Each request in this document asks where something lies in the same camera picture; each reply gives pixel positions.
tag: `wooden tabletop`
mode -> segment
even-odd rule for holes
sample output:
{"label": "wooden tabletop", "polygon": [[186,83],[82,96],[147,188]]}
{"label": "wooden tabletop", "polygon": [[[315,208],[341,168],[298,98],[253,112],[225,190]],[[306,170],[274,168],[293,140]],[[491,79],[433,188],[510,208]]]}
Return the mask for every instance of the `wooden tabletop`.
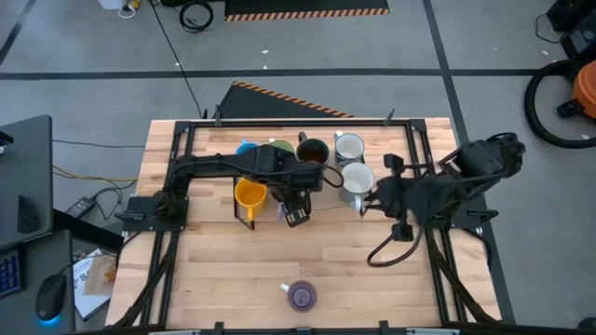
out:
{"label": "wooden tabletop", "polygon": [[[456,148],[454,133],[448,118],[426,121],[438,161]],[[162,188],[174,123],[152,123],[138,195],[153,195]],[[242,139],[265,144],[275,138],[297,145],[299,130],[326,141],[331,150],[336,130],[359,134],[376,179],[390,173],[383,166],[383,154],[408,161],[408,142],[399,127],[200,128],[193,154],[233,154]],[[231,179],[195,180],[188,195],[188,225],[178,248],[168,328],[213,328],[216,321],[223,321],[226,328],[376,328],[380,320],[387,320],[390,327],[440,325],[424,238],[407,261],[389,268],[366,264],[367,255],[395,223],[380,211],[371,210],[361,218],[339,200],[337,190],[327,186],[313,194],[309,222],[293,229],[276,223],[277,206],[269,197],[267,210],[257,217],[251,232],[234,219]],[[123,251],[106,324],[119,319],[141,291],[154,237],[155,233],[143,233]],[[487,313],[499,318],[481,242],[460,231],[451,231],[451,237],[462,282]],[[390,260],[409,247],[410,243],[391,243],[377,257]],[[311,282],[318,291],[318,303],[308,313],[294,312],[279,287],[297,280]],[[451,289],[443,282],[454,319]],[[160,293],[158,288],[154,306]]]}

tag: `white object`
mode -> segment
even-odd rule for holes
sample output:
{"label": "white object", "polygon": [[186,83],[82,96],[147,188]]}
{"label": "white object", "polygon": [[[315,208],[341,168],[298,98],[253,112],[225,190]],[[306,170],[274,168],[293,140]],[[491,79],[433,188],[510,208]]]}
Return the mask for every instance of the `white object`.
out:
{"label": "white object", "polygon": [[352,209],[360,211],[362,201],[374,186],[374,173],[362,163],[351,163],[342,170],[344,187],[339,196],[350,204]]}
{"label": "white object", "polygon": [[276,215],[276,222],[279,224],[283,224],[285,222],[285,217],[286,214],[283,211],[283,204],[278,204],[278,214]]}
{"label": "white object", "polygon": [[364,154],[364,141],[358,135],[337,131],[335,151],[345,158],[359,158]]}
{"label": "white object", "polygon": [[127,3],[127,0],[97,0],[103,9],[117,10]]}
{"label": "white object", "polygon": [[134,18],[135,15],[137,15],[137,11],[134,10],[134,7],[131,5],[127,5],[127,7],[129,8],[128,11],[125,11],[124,8],[120,8],[120,10],[118,10],[118,16],[121,19],[132,19]]}
{"label": "white object", "polygon": [[[88,254],[88,256],[101,255],[99,249]],[[74,306],[83,320],[87,320],[104,304],[110,301],[109,295],[85,295],[85,281],[87,280],[89,269],[95,258],[87,258],[78,261],[73,265],[73,282],[74,282]]]}

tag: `paper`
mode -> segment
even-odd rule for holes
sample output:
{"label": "paper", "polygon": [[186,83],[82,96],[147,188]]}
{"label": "paper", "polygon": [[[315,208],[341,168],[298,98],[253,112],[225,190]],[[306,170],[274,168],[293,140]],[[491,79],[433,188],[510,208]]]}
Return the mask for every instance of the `paper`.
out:
{"label": "paper", "polygon": [[[96,249],[88,256],[101,255],[102,253]],[[87,320],[95,311],[102,307],[105,303],[110,301],[112,292],[104,295],[89,295],[85,294],[85,284],[88,280],[89,270],[91,264],[96,259],[109,259],[110,256],[96,257],[86,260],[78,261],[73,266],[74,275],[74,306],[82,319]]]}
{"label": "paper", "polygon": [[109,282],[106,274],[115,267],[115,258],[110,256],[96,257],[92,259],[91,268],[88,269],[87,281],[85,282],[86,295],[112,295],[114,282]]}

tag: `cup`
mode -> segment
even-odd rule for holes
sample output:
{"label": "cup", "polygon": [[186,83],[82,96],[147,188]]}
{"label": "cup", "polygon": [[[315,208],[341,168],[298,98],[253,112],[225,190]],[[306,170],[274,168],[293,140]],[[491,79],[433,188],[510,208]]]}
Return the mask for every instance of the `cup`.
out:
{"label": "cup", "polygon": [[344,167],[342,175],[344,187],[339,191],[339,197],[352,209],[360,211],[364,198],[374,186],[373,171],[362,163],[350,163]]}
{"label": "cup", "polygon": [[262,212],[267,205],[267,187],[258,182],[241,179],[234,190],[238,203],[249,212],[249,221]]}
{"label": "cup", "polygon": [[244,154],[248,150],[254,149],[258,146],[259,146],[259,144],[257,144],[257,143],[248,142],[245,139],[242,139],[242,144],[240,144],[240,146],[236,149],[236,154]]}
{"label": "cup", "polygon": [[276,139],[269,139],[269,145],[274,146],[278,149],[285,150],[289,153],[294,153],[294,147],[286,141],[276,141]]}
{"label": "cup", "polygon": [[298,160],[327,164],[329,161],[329,148],[324,141],[309,139],[304,132],[300,132],[298,141],[300,142],[296,149],[296,157]]}
{"label": "cup", "polygon": [[279,286],[288,292],[288,303],[296,312],[306,313],[317,304],[317,289],[307,281],[299,280],[291,285]]}
{"label": "cup", "polygon": [[356,134],[337,131],[335,137],[335,162],[340,168],[350,163],[361,162],[364,156],[364,141]]}

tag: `orange vacuum cleaner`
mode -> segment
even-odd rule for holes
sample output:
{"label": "orange vacuum cleaner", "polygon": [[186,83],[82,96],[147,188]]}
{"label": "orange vacuum cleaner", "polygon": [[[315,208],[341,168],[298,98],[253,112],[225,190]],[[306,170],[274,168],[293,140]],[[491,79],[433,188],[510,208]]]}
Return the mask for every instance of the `orange vacuum cleaner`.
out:
{"label": "orange vacuum cleaner", "polygon": [[596,119],[596,61],[584,66],[576,77],[573,99],[557,108],[561,117],[585,113]]}
{"label": "orange vacuum cleaner", "polygon": [[524,110],[528,125],[542,140],[567,149],[584,149],[596,146],[596,139],[566,140],[548,132],[540,123],[535,109],[538,85],[547,75],[562,74],[574,80],[572,99],[557,108],[560,117],[584,114],[596,121],[596,60],[586,64],[581,60],[561,60],[547,65],[532,78],[525,92]]}

